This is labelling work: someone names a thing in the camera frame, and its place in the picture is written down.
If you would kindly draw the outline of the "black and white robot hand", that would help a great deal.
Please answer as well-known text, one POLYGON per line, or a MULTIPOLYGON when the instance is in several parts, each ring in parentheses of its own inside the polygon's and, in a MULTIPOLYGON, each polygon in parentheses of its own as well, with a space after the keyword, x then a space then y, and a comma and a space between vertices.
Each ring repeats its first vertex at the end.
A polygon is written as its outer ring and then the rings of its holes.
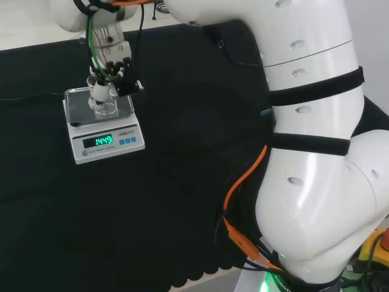
POLYGON ((90 24, 87 41, 91 55, 88 104, 97 116, 112 116, 119 111, 119 102, 129 102, 133 94, 144 90, 133 52, 118 25, 95 29, 90 24))

